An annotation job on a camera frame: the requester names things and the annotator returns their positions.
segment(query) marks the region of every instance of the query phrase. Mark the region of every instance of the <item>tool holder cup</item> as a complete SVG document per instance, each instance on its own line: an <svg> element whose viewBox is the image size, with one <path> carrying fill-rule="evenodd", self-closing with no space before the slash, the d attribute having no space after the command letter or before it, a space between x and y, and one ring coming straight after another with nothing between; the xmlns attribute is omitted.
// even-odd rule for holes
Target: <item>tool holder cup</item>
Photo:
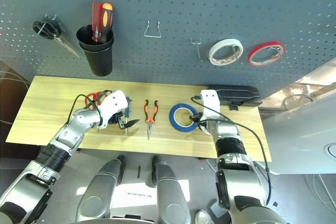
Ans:
<svg viewBox="0 0 336 224"><path fill-rule="evenodd" d="M107 35L107 42L95 42L92 40L92 26L83 26L77 31L77 39L84 50L91 71L96 76L107 76L112 72L112 44L113 31Z"/></svg>

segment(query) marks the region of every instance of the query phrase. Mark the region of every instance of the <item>wooden tabletop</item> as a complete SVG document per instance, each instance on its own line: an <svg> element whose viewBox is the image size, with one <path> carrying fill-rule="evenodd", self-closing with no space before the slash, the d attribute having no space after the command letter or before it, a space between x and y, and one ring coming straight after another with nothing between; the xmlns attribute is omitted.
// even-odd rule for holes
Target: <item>wooden tabletop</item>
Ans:
<svg viewBox="0 0 336 224"><path fill-rule="evenodd" d="M108 125L99 132L90 129L80 145L81 148L216 157L211 136L199 129L182 133L175 130L169 122L169 111L178 103L187 103L198 112L203 111L202 107L190 100L190 97L199 95L202 89L206 89L201 86L35 76L6 141L47 145L66 122L72 103L78 94L106 89L122 90L129 96L132 100L129 120L140 119L140 121L128 129L128 136L125 136L125 130L119 129L118 125ZM145 99L149 100L151 112L155 100L160 104L149 140L147 124L144 122ZM79 98L75 110L81 109L84 105L84 99ZM257 107L241 106L239 111L230 111L227 106L221 106L221 112L233 121L254 130L264 144L268 160L271 161ZM245 129L239 130L247 154L255 161L263 161L256 138Z"/></svg>

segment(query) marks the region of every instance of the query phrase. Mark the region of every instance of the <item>black cable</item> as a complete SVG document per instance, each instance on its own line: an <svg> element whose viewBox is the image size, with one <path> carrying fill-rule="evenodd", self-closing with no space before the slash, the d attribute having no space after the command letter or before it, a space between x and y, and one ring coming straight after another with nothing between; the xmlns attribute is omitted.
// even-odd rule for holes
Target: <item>black cable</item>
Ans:
<svg viewBox="0 0 336 224"><path fill-rule="evenodd" d="M69 113L69 116L68 116L67 124L68 124L69 121L70 121L70 117L71 117L73 108L75 107L75 104L76 104L76 102L77 102L77 100L78 100L79 97L85 97L86 99L88 99L88 101L90 102L90 105L92 105L95 109L97 109L98 114L99 114L99 118L100 118L100 120L101 120L100 111L98 110L98 107L97 107L97 105L95 104L95 102L92 101L90 98L88 98L86 95L84 95L84 94L79 94L79 95L75 98L75 100L73 101L73 104L72 104L72 107L71 107L71 110L70 110L70 113Z"/></svg>
<svg viewBox="0 0 336 224"><path fill-rule="evenodd" d="M266 175L261 171L261 170L264 170L264 168L259 165L257 162L253 162L254 163L254 167L260 171L261 175L263 176L263 178L265 179L266 182L268 182L268 179L266 177Z"/></svg>
<svg viewBox="0 0 336 224"><path fill-rule="evenodd" d="M203 105L203 104L201 104L201 103L199 103L199 102L196 102L196 101L194 100L194 99L196 99L196 98L198 98L198 96L191 97L190 99L191 99L194 103L196 103L196 104L198 104L198 105L200 105L200 106L202 106L202 107L204 107L204 108L206 108L206 109L208 109L208 110L211 110L211 111L213 111L213 112L216 112L217 114L219 114L219 115L221 115L222 117L226 118L226 120L228 120L228 121L232 121L230 118L228 118L227 116L225 116L225 115L219 113L218 111L215 111L215 110L213 110L213 109L211 109L211 108L209 108L209 107L207 107L207 106L205 106L205 105Z"/></svg>
<svg viewBox="0 0 336 224"><path fill-rule="evenodd" d="M306 94L292 94L292 95L289 95L289 96L285 97L282 101L282 104L283 104L283 106L285 107L286 110L289 110L289 108L287 108L287 106L286 106L286 102L289 98L292 98L292 97L301 97L301 98L305 97L305 98L308 98L310 100L310 102L314 101L314 99L312 97L310 97L309 95L306 95Z"/></svg>
<svg viewBox="0 0 336 224"><path fill-rule="evenodd" d="M199 121L198 124L203 123L203 122L206 122L206 121L230 122L230 123L232 123L232 124L235 124L235 125L238 125L238 126L240 126L240 127L242 127L242 128L247 129L248 131L250 131L250 132L256 137L256 139L257 139L258 142L259 142L259 145L260 145L260 148L261 148L261 152L262 152L262 154L263 154L262 156L264 157L264 162L265 162L265 171L266 171L266 174L267 174L267 180L268 180L268 181L267 181L267 182L268 182L268 197L267 197L267 200L266 200L266 205L268 205L268 203L269 203L269 201L270 201L270 199L271 199L272 185L271 185L271 179L270 179L270 176L269 176L269 168L268 168L268 163L267 163L267 159L266 159L265 149L264 149L264 146L263 146L263 144L262 144L262 142L261 142L259 136L257 135L257 133L255 133L253 130L251 130L249 127L246 127L245 125L242 125L242 124L240 124L240 123L236 123L236 122L232 121L231 119L229 119L227 116L221 114L220 112L215 111L215 110L213 110L213 109L211 109L211 108L209 108L209 107L207 107L207 106L205 106L205 105L203 105L203 104L201 104L201 103L199 103L199 102L196 102L196 101L194 100L194 98L195 98L195 97L191 97L191 100L192 100L193 102L195 102L196 104L198 104L198 105L200 105L200 106L202 106L202 107L204 107L204 108L206 108L206 109L208 109L208 110L214 111L214 112L216 112L217 114L219 114L219 115L221 115L221 116L223 116L224 118L227 119L227 120L221 120L221 119L205 119L205 120L201 120L201 121Z"/></svg>
<svg viewBox="0 0 336 224"><path fill-rule="evenodd" d="M100 101L100 99L107 93L110 92L112 94L113 90L104 90L100 92L100 94L93 100L94 103ZM91 106L91 104L86 105L83 109L88 109Z"/></svg>

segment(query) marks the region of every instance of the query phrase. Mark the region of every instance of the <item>black band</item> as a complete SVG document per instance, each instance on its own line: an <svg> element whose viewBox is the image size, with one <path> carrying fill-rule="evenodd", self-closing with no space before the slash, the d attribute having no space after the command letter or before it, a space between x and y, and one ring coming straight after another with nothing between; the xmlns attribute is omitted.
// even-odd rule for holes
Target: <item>black band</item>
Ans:
<svg viewBox="0 0 336 224"><path fill-rule="evenodd" d="M56 172L60 172L69 159L70 154L68 152L48 144L37 156L36 161Z"/></svg>
<svg viewBox="0 0 336 224"><path fill-rule="evenodd" d="M5 202L0 207L0 212L3 212L6 216L8 216L13 224L18 224L27 214L22 207L12 202Z"/></svg>
<svg viewBox="0 0 336 224"><path fill-rule="evenodd" d="M248 207L262 207L259 199L248 196L235 196L235 203L239 211Z"/></svg>
<svg viewBox="0 0 336 224"><path fill-rule="evenodd" d="M224 137L216 141L217 157L226 153L241 153L246 155L243 142L235 137Z"/></svg>
<svg viewBox="0 0 336 224"><path fill-rule="evenodd" d="M35 220L38 220L40 218L41 214L43 213L44 209L47 207L47 202L49 198L52 196L52 192L50 190L47 190L45 194L42 196L40 201L35 206L34 210L31 212L30 216L26 220L25 224L30 224Z"/></svg>

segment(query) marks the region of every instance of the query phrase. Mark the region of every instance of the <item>wire hook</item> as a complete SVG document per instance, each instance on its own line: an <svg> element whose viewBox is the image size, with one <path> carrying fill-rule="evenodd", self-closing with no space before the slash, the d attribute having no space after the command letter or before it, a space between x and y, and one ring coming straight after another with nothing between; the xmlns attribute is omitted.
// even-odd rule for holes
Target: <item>wire hook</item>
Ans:
<svg viewBox="0 0 336 224"><path fill-rule="evenodd" d="M201 59L201 55L200 55L200 53L199 53L199 45L201 44L201 39L199 39L198 41L197 41L197 40L193 41L193 39L190 38L190 43L191 43L192 45L196 45L196 47L197 47L197 53L198 53L198 59L199 59L201 62L203 62L203 60Z"/></svg>
<svg viewBox="0 0 336 224"><path fill-rule="evenodd" d="M145 32L143 33L143 36L145 36L145 37L149 37L149 38L161 38L162 37L162 35L161 35L161 31L160 31L160 21L158 21L157 22L157 30L159 31L159 34L160 34L160 36L151 36L151 35L147 35L146 33L147 33L147 31L148 31L148 29L149 29L149 20L148 20L148 23L147 23L147 28L146 28L146 30L145 30Z"/></svg>
<svg viewBox="0 0 336 224"><path fill-rule="evenodd" d="M55 20L56 17L57 17L57 15L55 14L55 16L54 16L51 20ZM40 28L40 30L38 31L37 35L39 35L39 34L41 33L41 31L43 30L43 28L44 28L45 26L46 26L46 23L43 23L43 25L41 26L41 28Z"/></svg>

